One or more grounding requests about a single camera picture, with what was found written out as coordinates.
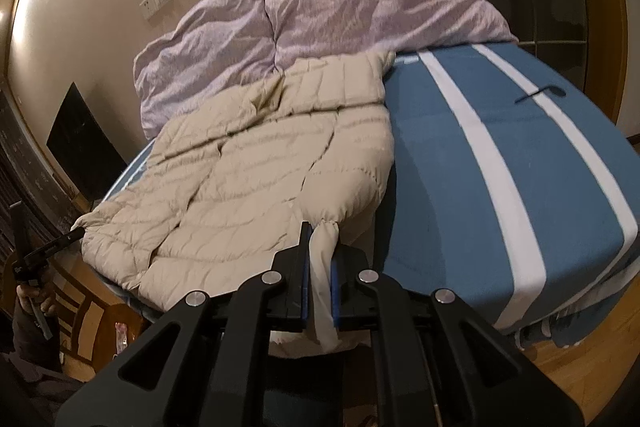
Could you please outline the person's left hand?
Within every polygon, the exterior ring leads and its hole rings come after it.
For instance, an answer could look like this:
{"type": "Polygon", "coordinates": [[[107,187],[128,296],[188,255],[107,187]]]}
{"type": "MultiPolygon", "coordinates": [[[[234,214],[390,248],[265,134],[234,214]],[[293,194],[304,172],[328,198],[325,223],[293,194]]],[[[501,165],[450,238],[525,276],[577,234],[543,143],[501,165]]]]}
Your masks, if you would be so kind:
{"type": "Polygon", "coordinates": [[[16,288],[16,295],[21,307],[28,314],[33,314],[36,308],[46,317],[56,313],[58,302],[52,283],[45,283],[42,287],[21,284],[16,288]]]}

